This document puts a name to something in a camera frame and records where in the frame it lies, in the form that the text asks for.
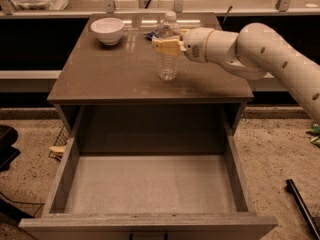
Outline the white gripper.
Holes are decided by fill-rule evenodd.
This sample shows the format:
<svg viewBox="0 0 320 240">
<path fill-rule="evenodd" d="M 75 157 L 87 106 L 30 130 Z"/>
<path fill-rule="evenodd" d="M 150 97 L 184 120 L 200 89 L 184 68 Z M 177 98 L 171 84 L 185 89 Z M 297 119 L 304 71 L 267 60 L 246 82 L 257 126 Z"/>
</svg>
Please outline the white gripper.
<svg viewBox="0 0 320 240">
<path fill-rule="evenodd" d="M 194 62 L 206 62 L 206 43 L 213 32 L 211 28 L 199 27 L 195 29 L 180 29 L 180 41 L 178 39 L 152 38 L 152 48 L 165 55 L 179 56 L 184 52 L 185 56 Z"/>
</svg>

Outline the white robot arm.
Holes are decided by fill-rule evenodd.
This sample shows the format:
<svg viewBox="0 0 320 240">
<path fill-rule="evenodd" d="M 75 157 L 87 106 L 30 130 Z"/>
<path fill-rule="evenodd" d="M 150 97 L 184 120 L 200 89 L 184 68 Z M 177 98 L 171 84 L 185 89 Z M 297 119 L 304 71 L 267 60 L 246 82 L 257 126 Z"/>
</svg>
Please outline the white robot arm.
<svg viewBox="0 0 320 240">
<path fill-rule="evenodd" d="M 152 48 L 165 55 L 183 54 L 194 62 L 217 64 L 247 80 L 271 74 L 314 122 L 320 122 L 320 65 L 264 24 L 251 23 L 238 33 L 199 27 L 182 37 L 154 37 Z"/>
</svg>

